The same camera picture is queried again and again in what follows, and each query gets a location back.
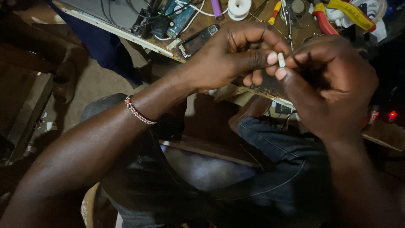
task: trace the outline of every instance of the fingernail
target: fingernail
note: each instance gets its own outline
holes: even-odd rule
[[[268,56],[267,56],[267,64],[269,65],[273,65],[277,62],[277,53],[276,52],[271,52]]]
[[[277,80],[282,80],[287,75],[287,71],[284,68],[279,68],[276,71]]]

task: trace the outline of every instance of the circuit board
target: circuit board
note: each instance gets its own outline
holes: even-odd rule
[[[178,4],[175,0],[172,0],[170,6],[167,8],[165,14],[169,14],[176,10],[176,6]],[[172,39],[176,39],[181,31],[184,29],[185,26],[190,22],[193,15],[196,13],[196,10],[190,6],[181,10],[180,14],[174,13],[170,16],[170,19],[173,22],[173,25],[170,26],[167,30],[167,35]]]

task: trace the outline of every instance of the beaded bracelet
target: beaded bracelet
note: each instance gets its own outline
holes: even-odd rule
[[[142,122],[150,125],[154,125],[157,123],[157,121],[151,121],[150,119],[144,117],[131,103],[131,97],[128,96],[125,98],[125,104],[127,105],[127,108]]]

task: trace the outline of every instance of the jeans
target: jeans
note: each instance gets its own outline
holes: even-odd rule
[[[135,85],[142,85],[142,78],[127,49],[119,38],[104,29],[75,18],[56,7],[51,0],[48,5],[66,22],[89,50],[92,59],[106,69],[112,70]]]
[[[89,104],[82,121],[122,102],[115,94]],[[252,117],[239,136],[275,170],[213,191],[185,182],[168,164],[155,132],[134,140],[101,180],[124,227],[159,227],[204,218],[217,227],[318,227],[330,220],[330,166],[322,144],[289,136]]]

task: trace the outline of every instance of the pliers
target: pliers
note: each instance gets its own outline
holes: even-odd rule
[[[314,5],[312,15],[318,18],[319,27],[324,34],[338,34],[326,17],[325,7],[342,11],[356,25],[368,32],[377,28],[375,23],[352,3],[342,0],[309,0],[309,2]]]

